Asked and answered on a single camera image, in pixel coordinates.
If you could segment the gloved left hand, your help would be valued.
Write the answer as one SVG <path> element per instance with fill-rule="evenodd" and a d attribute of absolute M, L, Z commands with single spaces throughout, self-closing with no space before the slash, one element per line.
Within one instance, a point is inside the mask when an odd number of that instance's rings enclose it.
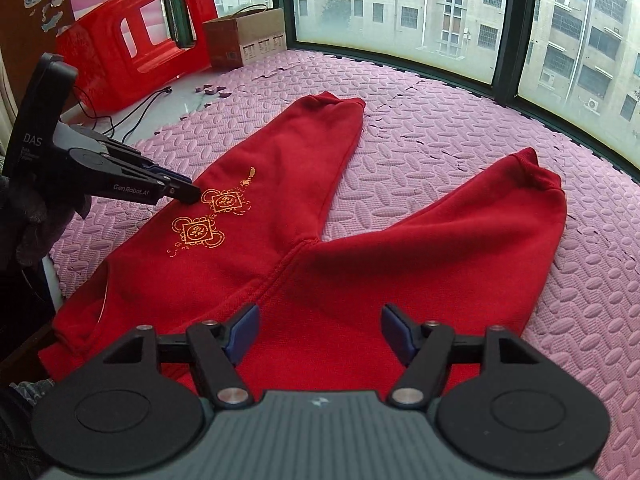
<path fill-rule="evenodd" d="M 1 177 L 1 270 L 32 266 L 46 256 L 75 214 L 85 219 L 90 195 L 62 184 Z"/>

